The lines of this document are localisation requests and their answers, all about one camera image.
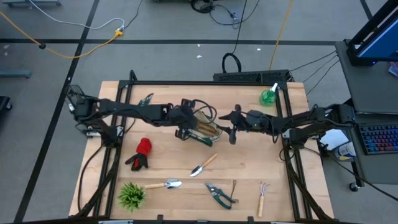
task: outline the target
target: wooden tabletop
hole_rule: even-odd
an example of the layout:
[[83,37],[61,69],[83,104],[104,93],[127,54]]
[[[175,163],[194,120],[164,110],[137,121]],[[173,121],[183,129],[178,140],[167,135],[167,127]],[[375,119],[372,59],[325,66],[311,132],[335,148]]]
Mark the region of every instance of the wooden tabletop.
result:
[[[118,82],[103,82],[100,98],[114,100]],[[290,104],[293,114],[308,110],[307,97],[302,83],[288,83]],[[258,102],[264,86],[179,86],[179,85],[134,85],[132,104],[137,104],[149,93],[154,93],[151,104],[173,103],[179,105],[182,98],[200,99],[214,106],[219,116],[225,115],[240,104],[243,111],[259,110],[276,116],[275,106],[264,107]],[[286,116],[282,97],[282,108]],[[127,127],[133,119],[127,119]],[[231,126],[229,121],[216,122],[222,126]],[[137,120],[126,133],[121,152],[115,196],[119,195],[123,183],[133,182],[138,185],[157,184],[166,179],[182,181],[177,189],[148,189],[147,198],[140,210],[133,213],[123,209],[117,197],[114,197],[111,218],[155,220],[157,215],[164,215],[165,220],[247,220],[253,216],[257,221],[294,221],[292,202],[285,163],[279,159],[282,143],[272,143],[272,138],[265,134],[239,132],[235,145],[230,145],[228,135],[222,134],[213,147],[205,146],[192,139],[181,141],[174,137],[176,127],[155,128]],[[152,151],[148,156],[148,169],[132,172],[131,166],[124,162],[136,153],[141,138],[149,138]],[[89,139],[86,146],[82,167],[87,159],[100,146],[100,139]],[[315,141],[308,141],[306,146],[317,150]],[[198,176],[189,177],[190,172],[214,153],[218,157]],[[333,217],[325,176],[319,156],[308,151],[301,151],[307,189],[326,214]],[[83,179],[82,205],[87,202],[98,186],[103,162],[104,149],[89,163]],[[219,205],[204,185],[211,182],[229,195],[233,180],[237,180],[233,198],[239,200],[231,210]],[[262,218],[257,217],[259,184],[267,182]],[[77,213],[77,187],[70,214]],[[103,194],[100,214],[103,214],[108,190]],[[297,189],[298,200],[301,194]],[[300,204],[300,214],[304,209]]]

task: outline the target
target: floor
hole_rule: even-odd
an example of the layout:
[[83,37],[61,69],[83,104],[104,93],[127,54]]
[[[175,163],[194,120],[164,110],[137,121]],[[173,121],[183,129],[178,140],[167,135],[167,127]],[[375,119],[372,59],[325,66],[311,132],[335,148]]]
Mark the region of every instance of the floor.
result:
[[[374,14],[385,1],[366,3]],[[116,16],[128,21],[139,4],[138,0],[61,2],[62,7],[42,8],[66,21],[85,23],[94,15],[93,26]],[[239,17],[243,2],[220,1]],[[361,2],[365,0],[294,1],[272,68],[293,69],[334,51],[334,41],[351,38],[366,23]],[[245,15],[255,3],[248,1]],[[268,69],[288,5],[289,0],[260,0],[252,17],[243,24],[240,39],[247,42],[238,45],[236,55],[244,71]],[[82,27],[56,23],[32,8],[0,4],[0,11],[32,37],[65,55],[74,55],[79,47],[83,47],[82,52],[89,51],[110,39],[120,26],[112,22],[103,29],[84,33]],[[221,10],[215,11],[214,17],[231,22]],[[0,79],[0,95],[10,96],[14,105],[0,125],[0,223],[13,222],[46,132],[54,127],[50,125],[52,119],[55,131],[47,135],[52,137],[45,142],[49,143],[47,157],[24,221],[68,215],[86,139],[74,129],[65,104],[58,105],[59,119],[53,117],[65,79],[72,79],[89,95],[97,95],[104,80],[127,79],[130,69],[140,80],[212,80],[214,73],[221,72],[222,56],[233,49],[231,43],[237,33],[232,27],[218,25],[208,15],[193,11],[185,0],[143,0],[137,19],[120,38],[127,41],[71,60],[40,50],[0,19],[0,67],[29,69],[33,74],[30,79]],[[294,71],[295,80],[304,81],[327,60]],[[337,58],[305,82],[307,91],[335,61]],[[236,69],[232,61],[227,61],[226,67],[228,71]],[[329,105],[348,98],[345,78],[337,63],[309,94],[308,101],[310,105]],[[397,204],[391,199],[370,187],[352,193],[348,189],[352,176],[332,161],[326,160],[324,169],[336,218],[358,223],[396,222]],[[398,195],[397,185],[378,186]]]

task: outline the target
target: chair wheel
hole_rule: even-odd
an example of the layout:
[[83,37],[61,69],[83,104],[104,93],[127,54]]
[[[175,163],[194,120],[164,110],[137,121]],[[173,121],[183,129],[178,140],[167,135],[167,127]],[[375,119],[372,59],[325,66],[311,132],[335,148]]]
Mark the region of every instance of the chair wheel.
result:
[[359,187],[356,185],[355,182],[352,182],[352,183],[349,184],[349,189],[350,189],[352,192],[357,192],[357,191],[359,190]]

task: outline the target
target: red glove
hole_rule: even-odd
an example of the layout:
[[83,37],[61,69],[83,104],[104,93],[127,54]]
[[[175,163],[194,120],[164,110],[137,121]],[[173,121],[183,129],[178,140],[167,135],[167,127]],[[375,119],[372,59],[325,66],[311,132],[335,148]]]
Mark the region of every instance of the red glove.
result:
[[152,149],[152,144],[149,139],[142,138],[141,142],[137,146],[137,154],[133,155],[130,159],[128,159],[125,164],[128,165],[132,163],[131,170],[139,171],[142,166],[148,168],[147,156],[150,150]]

